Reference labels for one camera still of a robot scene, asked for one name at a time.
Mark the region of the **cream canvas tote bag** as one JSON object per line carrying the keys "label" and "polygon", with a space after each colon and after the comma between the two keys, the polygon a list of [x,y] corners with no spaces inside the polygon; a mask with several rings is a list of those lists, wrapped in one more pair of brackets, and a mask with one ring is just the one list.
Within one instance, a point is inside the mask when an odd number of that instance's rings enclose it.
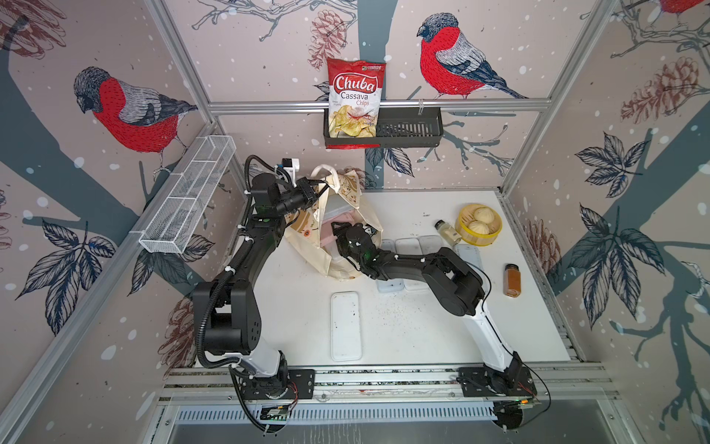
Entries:
{"label": "cream canvas tote bag", "polygon": [[291,226],[285,231],[285,239],[322,275],[356,279],[361,273],[340,255],[332,224],[361,223],[372,234],[373,243],[381,245],[383,226],[364,196],[365,173],[358,168],[336,170],[321,165],[309,178],[319,181],[316,190],[321,196],[314,206],[288,218]]}

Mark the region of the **light blue pencil case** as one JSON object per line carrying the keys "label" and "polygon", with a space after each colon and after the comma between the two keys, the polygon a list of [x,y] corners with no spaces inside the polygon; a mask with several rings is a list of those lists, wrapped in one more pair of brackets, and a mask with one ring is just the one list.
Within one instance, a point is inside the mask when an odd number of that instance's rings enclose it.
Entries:
{"label": "light blue pencil case", "polygon": [[[395,242],[390,239],[383,239],[381,242],[381,249],[395,253]],[[404,281],[402,279],[377,280],[375,283],[377,290],[382,294],[401,292],[405,289]]]}

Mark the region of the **white pencil case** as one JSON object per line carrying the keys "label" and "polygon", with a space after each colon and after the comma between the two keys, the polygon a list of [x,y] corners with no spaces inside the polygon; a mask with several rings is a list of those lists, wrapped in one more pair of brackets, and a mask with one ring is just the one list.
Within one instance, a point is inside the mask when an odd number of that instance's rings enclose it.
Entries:
{"label": "white pencil case", "polygon": [[331,357],[335,362],[362,358],[359,294],[337,292],[331,297]]}
{"label": "white pencil case", "polygon": [[[423,255],[421,244],[416,238],[395,240],[395,249],[401,255]],[[404,279],[404,288],[408,292],[426,292],[429,287],[424,281]]]}

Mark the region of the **cream pencil case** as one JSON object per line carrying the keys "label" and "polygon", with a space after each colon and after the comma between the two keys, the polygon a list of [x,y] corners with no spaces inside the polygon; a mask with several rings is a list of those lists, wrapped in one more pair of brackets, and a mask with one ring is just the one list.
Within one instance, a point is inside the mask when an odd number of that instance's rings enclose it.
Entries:
{"label": "cream pencil case", "polygon": [[438,253],[441,248],[446,247],[445,242],[439,235],[425,235],[417,238],[423,255]]}

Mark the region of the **pink pencil case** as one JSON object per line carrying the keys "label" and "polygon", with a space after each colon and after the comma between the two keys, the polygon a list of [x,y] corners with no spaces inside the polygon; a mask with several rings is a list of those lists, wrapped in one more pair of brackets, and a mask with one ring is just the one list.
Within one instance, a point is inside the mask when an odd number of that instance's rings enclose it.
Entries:
{"label": "pink pencil case", "polygon": [[355,223],[355,219],[351,213],[345,213],[339,216],[338,218],[333,218],[331,220],[325,221],[321,227],[321,246],[325,247],[327,244],[330,244],[331,242],[334,242],[337,239],[336,234],[334,233],[333,224],[336,224],[336,226],[339,228],[346,223]]}

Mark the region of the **grey pencil case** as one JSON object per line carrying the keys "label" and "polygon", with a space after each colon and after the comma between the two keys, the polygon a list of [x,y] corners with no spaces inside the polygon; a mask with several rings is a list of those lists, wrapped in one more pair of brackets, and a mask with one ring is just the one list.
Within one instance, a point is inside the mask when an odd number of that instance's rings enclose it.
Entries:
{"label": "grey pencil case", "polygon": [[479,249],[466,242],[460,243],[454,248],[455,253],[472,268],[476,268],[479,271],[484,271],[483,260]]}

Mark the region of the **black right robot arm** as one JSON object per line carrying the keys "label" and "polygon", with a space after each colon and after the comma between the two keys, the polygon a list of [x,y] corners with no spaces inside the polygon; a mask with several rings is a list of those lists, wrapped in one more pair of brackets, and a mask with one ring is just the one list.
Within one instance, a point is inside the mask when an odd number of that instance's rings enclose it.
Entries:
{"label": "black right robot arm", "polygon": [[461,317],[473,337],[497,393],[521,388],[528,377],[519,353],[508,347],[488,316],[484,280],[449,247],[427,255],[383,250],[372,240],[373,229],[361,223],[333,222],[339,254],[368,278],[424,282],[438,303]]}

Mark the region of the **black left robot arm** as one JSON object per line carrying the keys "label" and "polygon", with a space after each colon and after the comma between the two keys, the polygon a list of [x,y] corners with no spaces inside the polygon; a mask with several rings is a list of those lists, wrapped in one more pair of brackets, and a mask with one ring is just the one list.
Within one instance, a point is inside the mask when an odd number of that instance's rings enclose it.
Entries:
{"label": "black left robot arm", "polygon": [[288,217],[300,216],[327,190],[319,179],[300,178],[299,169],[295,158],[270,166],[250,155],[244,162],[240,247],[213,280],[190,294],[196,356],[204,368],[236,367],[263,379],[288,370],[283,353],[261,340],[262,316],[254,287],[290,226]]}

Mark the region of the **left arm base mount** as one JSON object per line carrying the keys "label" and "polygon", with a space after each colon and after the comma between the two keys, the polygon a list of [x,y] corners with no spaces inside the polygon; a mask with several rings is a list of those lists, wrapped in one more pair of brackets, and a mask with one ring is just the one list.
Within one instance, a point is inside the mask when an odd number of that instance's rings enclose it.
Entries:
{"label": "left arm base mount", "polygon": [[272,377],[238,379],[238,388],[245,401],[310,400],[314,396],[313,369],[279,368]]}

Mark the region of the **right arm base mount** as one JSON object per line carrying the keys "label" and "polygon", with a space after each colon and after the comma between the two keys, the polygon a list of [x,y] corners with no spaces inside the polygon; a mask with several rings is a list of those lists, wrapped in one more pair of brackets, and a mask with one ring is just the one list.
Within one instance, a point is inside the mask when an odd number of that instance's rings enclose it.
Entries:
{"label": "right arm base mount", "polygon": [[456,381],[465,398],[532,398],[537,395],[531,372],[522,364],[512,364],[512,369],[505,371],[488,366],[460,367]]}

